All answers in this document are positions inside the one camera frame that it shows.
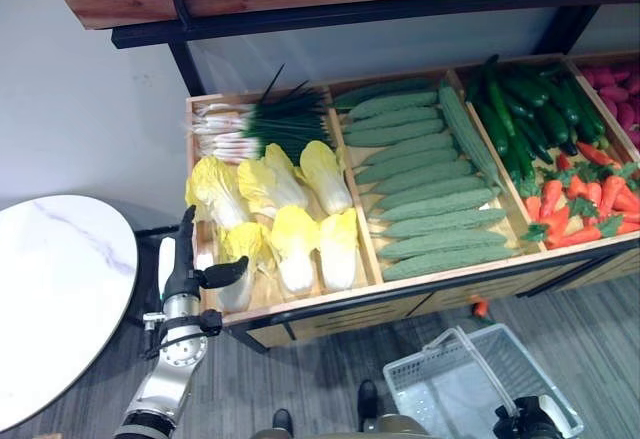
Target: cable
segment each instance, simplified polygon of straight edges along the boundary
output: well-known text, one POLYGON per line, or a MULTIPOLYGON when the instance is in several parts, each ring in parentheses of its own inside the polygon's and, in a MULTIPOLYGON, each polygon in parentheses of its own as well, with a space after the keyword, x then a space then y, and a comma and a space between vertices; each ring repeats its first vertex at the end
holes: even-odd
POLYGON ((207 334, 205 332, 196 332, 195 334, 187 334, 186 336, 178 337, 176 339, 172 339, 171 341, 163 342, 158 344, 157 346, 152 347, 148 351, 145 352, 145 359, 153 359, 160 353, 160 349, 164 349, 165 347, 173 346, 174 344, 180 341, 188 341, 189 339, 197 339, 199 337, 206 337, 207 334))

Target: basket handle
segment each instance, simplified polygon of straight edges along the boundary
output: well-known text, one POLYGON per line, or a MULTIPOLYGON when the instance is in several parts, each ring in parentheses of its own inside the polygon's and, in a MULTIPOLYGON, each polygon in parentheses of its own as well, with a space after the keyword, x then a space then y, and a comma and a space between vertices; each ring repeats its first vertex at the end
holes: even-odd
POLYGON ((449 336, 455 336, 462 343, 462 345, 469 352, 469 354, 471 354, 471 357, 473 357, 476 363, 482 368, 482 371, 485 373, 485 375, 489 379, 489 382, 491 382, 491 386, 500 396, 500 399, 502 400, 502 404, 506 408, 507 414, 509 414, 509 417, 518 417, 518 408, 516 407, 515 403, 513 402, 511 397, 509 397, 509 394, 507 394, 507 391, 504 390, 504 387, 502 387, 500 380, 493 373, 493 371, 491 370, 491 367, 489 367, 489 364, 487 364, 487 361, 484 360, 484 357, 482 357, 482 354, 480 354, 480 352, 476 349, 476 346, 473 345, 471 340, 467 337, 467 335, 465 334, 465 332, 462 330, 460 326, 447 329, 438 337, 436 337, 433 341, 431 341, 429 344, 424 346, 422 350, 425 351, 426 349, 437 348, 449 336))

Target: black metal frame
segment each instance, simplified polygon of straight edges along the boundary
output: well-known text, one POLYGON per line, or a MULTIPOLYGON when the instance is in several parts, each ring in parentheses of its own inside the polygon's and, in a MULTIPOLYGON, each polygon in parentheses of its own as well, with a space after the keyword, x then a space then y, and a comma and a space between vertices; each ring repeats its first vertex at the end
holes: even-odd
POLYGON ((334 26, 410 17, 560 7, 536 48, 539 52, 567 52, 584 30, 599 4, 639 0, 380 0, 219 15, 194 19, 184 0, 173 0, 178 20, 116 27, 111 40, 118 49, 169 44, 192 96, 205 93, 188 41, 310 27, 334 26))
POLYGON ((535 271, 538 269, 563 266, 580 261, 588 261, 586 264, 576 266, 575 269, 568 271, 561 276, 552 279, 551 281, 537 286, 530 291, 526 291, 517 295, 517 297, 531 297, 535 294, 548 291, 568 284, 577 276, 582 275, 595 267, 598 267, 605 262, 616 257, 618 254, 628 251, 630 249, 638 247, 636 240, 629 240, 620 242, 617 244, 611 244, 595 249, 588 249, 585 251, 577 252, 574 254, 568 254, 558 256, 550 259, 543 259, 540 261, 529 262, 526 264, 520 264, 512 267, 495 269, 488 272, 480 272, 475 274, 469 274, 466 276, 456 277, 443 281, 437 281, 433 283, 419 284, 416 286, 406 287, 403 289, 396 289, 392 291, 378 292, 368 294, 366 296, 358 296, 350 299, 344 299, 341 301, 335 301, 330 303, 324 303, 317 306, 310 306, 306 308, 296 309, 294 311, 273 314, 270 316, 263 316, 257 319, 247 321, 245 323, 233 324, 226 326, 230 330, 231 334, 240 342, 251 347, 258 352, 265 352, 268 348, 264 347, 253 337, 251 337, 247 331, 252 329, 259 329, 267 326, 283 325, 292 339, 295 340, 295 334, 289 326, 292 321, 300 319, 307 319, 314 316, 320 316, 324 314, 332 314, 340 312, 346 309, 354 307, 362 307, 368 305, 379 304, 381 302, 387 302, 395 299, 401 299, 404 297, 417 296, 421 294, 434 293, 443 289, 451 289, 454 287, 466 286, 478 282, 490 281, 493 279, 501 279, 508 276, 516 276, 519 274, 526 274, 527 272, 535 271))

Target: fake vegetable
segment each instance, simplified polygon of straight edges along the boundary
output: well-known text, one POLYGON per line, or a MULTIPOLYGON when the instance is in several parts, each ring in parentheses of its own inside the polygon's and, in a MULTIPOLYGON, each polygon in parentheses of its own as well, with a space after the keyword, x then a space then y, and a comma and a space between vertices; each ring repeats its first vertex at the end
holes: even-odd
POLYGON ((284 206, 307 207, 307 196, 296 182, 293 163, 277 144, 269 144, 262 159, 238 166, 238 188, 254 213, 274 217, 284 206))
POLYGON ((309 254, 318 247, 318 224, 298 206, 278 210, 273 221, 271 244, 277 253, 284 287, 293 294, 304 294, 313 286, 313 266, 309 254))
POLYGON ((324 285, 330 291, 349 289, 356 278, 356 210, 333 214, 320 223, 320 259, 324 285))
POLYGON ((218 289, 216 297, 224 311, 244 311, 251 301, 256 270, 269 271, 274 267, 269 248, 269 230, 262 224, 245 222, 228 233, 218 231, 220 262, 235 262, 242 256, 249 258, 247 270, 239 281, 218 289))
POLYGON ((332 215, 353 205, 342 177, 343 171, 342 161, 329 146, 311 141, 300 154, 300 170, 296 172, 313 189, 322 209, 332 215))
POLYGON ((203 210, 201 217, 214 220, 229 230, 249 221, 249 211, 238 190, 231 168, 213 156, 200 159, 187 181, 187 205, 203 210))

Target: robotic arm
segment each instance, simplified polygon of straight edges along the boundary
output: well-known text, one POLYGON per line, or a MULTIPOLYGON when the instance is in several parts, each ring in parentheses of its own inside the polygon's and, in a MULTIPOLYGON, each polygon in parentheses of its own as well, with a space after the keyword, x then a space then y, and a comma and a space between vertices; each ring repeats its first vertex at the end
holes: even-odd
POLYGON ((228 286, 246 272, 248 258, 218 264, 204 271, 193 267, 192 206, 173 237, 163 239, 160 260, 173 253, 173 268, 160 285, 162 312, 144 315, 147 355, 158 355, 155 368, 136 391, 115 439, 169 439, 189 393, 191 377, 207 352, 208 337, 222 329, 222 316, 208 309, 200 313, 200 287, 228 286))

